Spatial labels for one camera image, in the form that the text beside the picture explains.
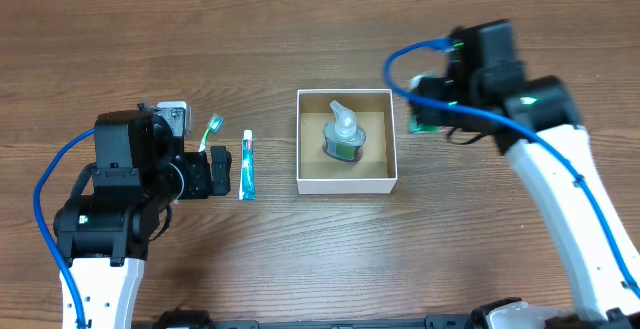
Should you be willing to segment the blue toothpaste tube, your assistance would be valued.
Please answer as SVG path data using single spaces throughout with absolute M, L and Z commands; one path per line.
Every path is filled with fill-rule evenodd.
M 255 175 L 254 175 L 253 131 L 250 129 L 246 129 L 243 132 L 239 199 L 240 200 L 256 199 Z

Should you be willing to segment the green white packet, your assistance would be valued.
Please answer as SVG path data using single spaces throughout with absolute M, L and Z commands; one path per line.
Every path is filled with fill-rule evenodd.
M 444 126 L 433 126 L 427 124 L 421 124 L 417 121 L 415 116 L 412 116 L 409 121 L 409 132 L 411 134 L 431 134 L 445 132 Z

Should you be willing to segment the clear pump bottle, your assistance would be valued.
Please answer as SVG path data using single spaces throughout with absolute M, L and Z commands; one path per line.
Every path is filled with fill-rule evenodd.
M 328 121 L 323 129 L 324 152 L 337 160 L 358 162 L 366 142 L 366 131 L 358 124 L 357 116 L 351 109 L 336 100 L 330 103 L 330 108 L 334 119 Z

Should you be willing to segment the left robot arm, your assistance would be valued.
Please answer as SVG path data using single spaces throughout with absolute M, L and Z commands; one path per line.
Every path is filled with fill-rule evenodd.
M 54 218 L 64 327 L 131 327 L 149 245 L 170 226 L 172 204 L 230 192 L 230 152 L 185 151 L 189 119 L 173 103 L 98 116 L 96 158 Z

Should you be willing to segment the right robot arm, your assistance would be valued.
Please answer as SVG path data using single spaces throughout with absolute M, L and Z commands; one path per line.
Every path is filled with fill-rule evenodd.
M 419 123 L 494 138 L 542 215 L 573 297 L 570 309 L 507 298 L 474 309 L 473 328 L 636 328 L 639 252 L 599 177 L 564 84 L 521 74 L 414 77 Z

